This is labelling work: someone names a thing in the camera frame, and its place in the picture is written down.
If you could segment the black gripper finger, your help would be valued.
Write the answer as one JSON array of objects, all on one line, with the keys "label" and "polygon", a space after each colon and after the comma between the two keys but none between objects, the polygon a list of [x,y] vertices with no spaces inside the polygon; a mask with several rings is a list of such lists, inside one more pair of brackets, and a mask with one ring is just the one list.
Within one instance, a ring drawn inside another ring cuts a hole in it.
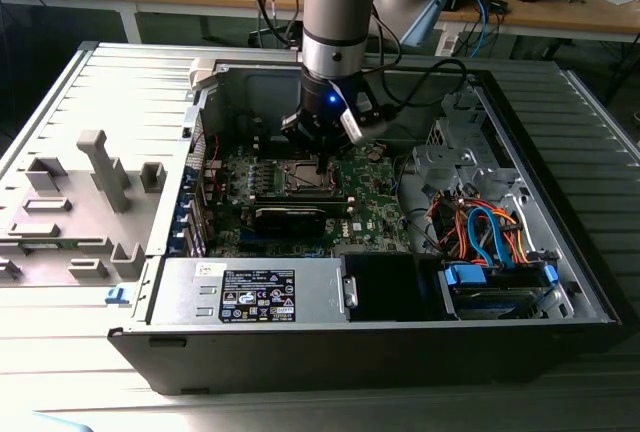
[{"label": "black gripper finger", "polygon": [[322,171],[327,170],[331,161],[342,159],[353,148],[347,134],[325,137],[322,142]]},{"label": "black gripper finger", "polygon": [[305,112],[296,112],[282,120],[281,132],[291,144],[315,158],[316,172],[325,172],[323,137],[308,124]]}]

